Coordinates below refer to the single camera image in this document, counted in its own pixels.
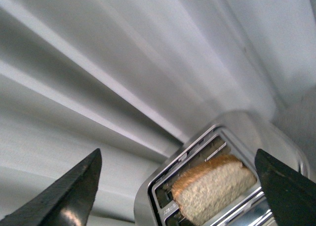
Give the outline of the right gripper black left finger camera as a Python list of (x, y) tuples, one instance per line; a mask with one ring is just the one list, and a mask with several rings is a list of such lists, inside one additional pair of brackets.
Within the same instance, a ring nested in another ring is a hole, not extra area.
[(85, 226), (98, 191), (102, 168), (94, 150), (35, 198), (6, 215), (2, 226)]

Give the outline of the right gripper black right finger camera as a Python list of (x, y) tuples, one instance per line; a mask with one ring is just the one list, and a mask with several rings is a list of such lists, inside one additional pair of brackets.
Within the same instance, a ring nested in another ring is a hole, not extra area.
[(279, 226), (316, 224), (316, 184), (258, 149), (255, 167), (268, 205)]

